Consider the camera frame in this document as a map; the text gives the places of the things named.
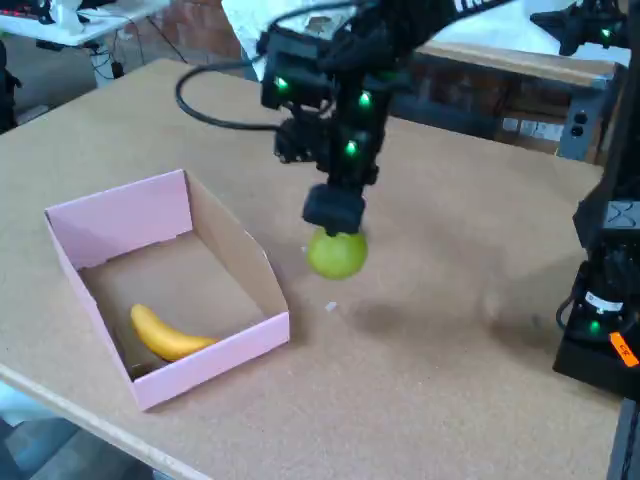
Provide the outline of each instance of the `black cable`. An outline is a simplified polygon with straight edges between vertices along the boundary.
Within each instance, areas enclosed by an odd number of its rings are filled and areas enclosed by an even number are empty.
[[[142,50],[142,41],[140,40],[140,30],[138,29],[138,26],[136,25],[136,23],[130,19],[129,17],[127,17],[126,15],[120,15],[118,13],[111,13],[111,12],[106,12],[106,15],[93,15],[91,13],[87,13],[84,10],[82,11],[82,15],[88,16],[88,17],[93,17],[93,18],[109,18],[109,17],[115,17],[115,18],[124,18],[126,20],[129,21],[129,23],[133,26],[133,28],[136,30],[136,39],[138,41],[138,50],[140,51],[140,63],[142,65],[145,65],[147,62],[144,58],[144,51]]]
[[[556,310],[556,323],[560,327],[561,330],[567,328],[567,324],[562,321],[562,314],[567,309],[567,307],[573,302],[573,293],[567,297],[567,299],[560,304],[558,310]]]
[[[277,26],[277,24],[281,21],[288,20],[290,18],[294,18],[300,15],[305,15],[307,13],[359,6],[365,3],[370,3],[370,2],[363,1],[363,0],[352,0],[352,1],[325,3],[321,5],[313,5],[310,7],[298,8],[296,10],[292,10],[283,15],[280,15],[279,17],[276,17],[269,24],[267,31],[273,30]],[[262,55],[256,55],[255,57],[249,60],[227,62],[227,63],[212,63],[209,65],[201,65],[189,70],[182,77],[180,77],[180,79],[178,80],[178,83],[176,83],[175,98],[176,98],[176,102],[178,103],[178,106],[183,112],[185,112],[190,117],[193,117],[196,120],[199,120],[203,123],[213,125],[216,127],[230,128],[233,130],[275,131],[275,132],[283,133],[283,130],[280,128],[279,125],[265,124],[265,123],[235,122],[231,120],[222,120],[215,117],[211,117],[209,115],[205,115],[204,113],[199,112],[193,109],[191,106],[189,106],[187,102],[185,102],[184,97],[182,96],[182,90],[184,88],[184,85],[187,83],[187,81],[189,81],[191,78],[195,77],[196,75],[200,75],[201,73],[205,73],[205,72],[223,72],[226,70],[235,70],[237,68],[250,67],[261,58],[262,58]]]
[[[155,22],[153,20],[151,20],[151,17],[147,17],[147,20],[149,21],[149,23],[151,24],[151,26],[153,28],[156,29],[156,31],[158,32],[158,34],[164,39],[165,42],[167,42],[167,45],[169,45],[171,47],[171,49],[176,52],[176,55],[178,55],[180,57],[180,60],[182,60],[184,63],[188,64],[189,62],[187,62],[186,58],[184,58],[184,56],[182,55],[182,53],[180,53],[180,50],[178,50],[178,48],[171,43],[171,41],[167,38],[167,36],[164,34],[164,32],[160,29],[160,27],[158,27]]]
[[[218,118],[211,117],[209,115],[205,115],[204,113],[191,108],[187,104],[187,102],[185,102],[182,96],[182,89],[184,88],[184,85],[187,83],[187,81],[189,81],[191,78],[195,77],[196,75],[200,75],[201,73],[205,73],[205,72],[224,72],[226,70],[235,70],[237,68],[250,67],[261,58],[262,58],[262,55],[257,55],[249,60],[239,60],[237,62],[226,62],[226,63],[222,63],[222,62],[212,63],[209,65],[200,65],[198,67],[195,67],[189,70],[182,77],[180,77],[180,79],[178,80],[178,83],[176,83],[175,97],[176,97],[176,102],[178,103],[178,106],[182,109],[183,112],[185,112],[190,117],[193,117],[196,120],[199,120],[201,122],[204,122],[216,127],[220,127],[220,128],[230,128],[233,130],[252,130],[252,131],[280,130],[279,125],[273,125],[268,123],[235,122],[232,120],[221,120]]]

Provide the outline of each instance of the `pink cardboard box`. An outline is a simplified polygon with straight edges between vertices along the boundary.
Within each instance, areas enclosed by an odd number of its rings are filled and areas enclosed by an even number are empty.
[[[60,264],[146,410],[289,340],[289,312],[267,257],[183,170],[50,207]],[[133,330],[150,307],[191,335],[220,339],[173,363]]]

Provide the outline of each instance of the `table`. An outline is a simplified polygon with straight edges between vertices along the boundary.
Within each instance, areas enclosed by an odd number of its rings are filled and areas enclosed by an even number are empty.
[[[7,16],[0,16],[0,31],[69,47],[79,47],[92,40],[96,41],[98,46],[91,56],[91,63],[96,83],[98,86],[104,86],[110,77],[113,77],[113,73],[109,46],[102,38],[124,28],[128,23],[136,22],[168,7],[169,3],[170,0],[119,0],[97,9],[80,10],[79,13],[85,15],[90,22],[85,24],[84,31],[79,34],[72,34],[55,24],[42,25],[37,20]]]
[[[178,479],[605,477],[619,399],[551,370],[553,312],[583,258],[571,215],[598,167],[390,119],[370,257],[330,282],[301,252],[322,174],[279,164],[270,134],[180,112],[184,68],[154,63],[0,137],[0,381]],[[235,77],[185,94],[226,118],[277,117]],[[140,413],[43,210],[178,167],[267,251],[292,341]]]

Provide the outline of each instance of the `brick wall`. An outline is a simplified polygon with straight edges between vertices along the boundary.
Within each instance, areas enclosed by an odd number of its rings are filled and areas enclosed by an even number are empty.
[[[220,0],[174,0],[154,15],[154,22],[177,47],[240,58],[241,47],[222,10]],[[148,22],[139,23],[143,43],[163,40]]]

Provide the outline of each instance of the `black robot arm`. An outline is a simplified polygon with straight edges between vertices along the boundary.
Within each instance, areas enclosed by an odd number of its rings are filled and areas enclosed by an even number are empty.
[[[640,401],[640,0],[628,14],[631,48],[612,146],[598,185],[573,217],[587,260],[554,369]]]
[[[307,222],[330,235],[359,231],[391,97],[409,86],[406,59],[447,25],[508,1],[358,2],[331,40],[272,24],[258,42],[267,60],[262,105],[293,114],[276,133],[275,153],[284,163],[313,161],[328,174],[309,192]]]

